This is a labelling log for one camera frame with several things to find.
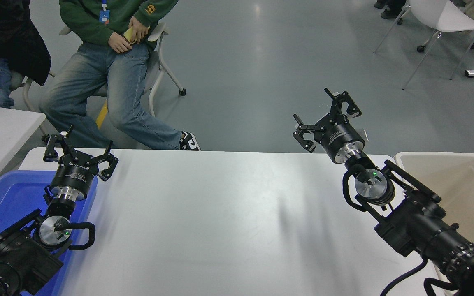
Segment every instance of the id badge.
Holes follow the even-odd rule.
[[[100,16],[98,17],[98,20],[106,25],[109,24],[109,9],[106,11],[100,11]]]

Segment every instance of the silver metal joint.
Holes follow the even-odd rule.
[[[71,200],[74,202],[83,200],[84,197],[80,190],[69,186],[54,187],[51,189],[51,192],[55,194],[55,198]]]
[[[363,151],[363,143],[360,141],[346,143],[335,156],[336,163],[344,163],[347,159],[350,159],[356,154],[360,154]]]

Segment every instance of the chair caster wheel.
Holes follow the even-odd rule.
[[[49,142],[49,139],[51,138],[51,135],[43,135],[41,137],[41,141],[45,144],[47,144]]]

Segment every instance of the shoe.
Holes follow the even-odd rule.
[[[374,3],[374,7],[378,8],[378,9],[384,8],[385,5],[387,5],[387,0],[378,0],[378,1],[376,1],[376,3]]]
[[[197,139],[192,133],[182,132],[184,137],[180,139],[180,150],[200,151]]]
[[[396,19],[401,11],[392,11],[389,8],[385,9],[381,14],[382,19]]]

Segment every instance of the beige plastic bin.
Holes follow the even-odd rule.
[[[474,242],[474,153],[400,152],[396,164],[440,195],[444,221],[458,223],[458,232]],[[438,277],[447,278],[435,268]],[[446,296],[455,293],[444,291]]]

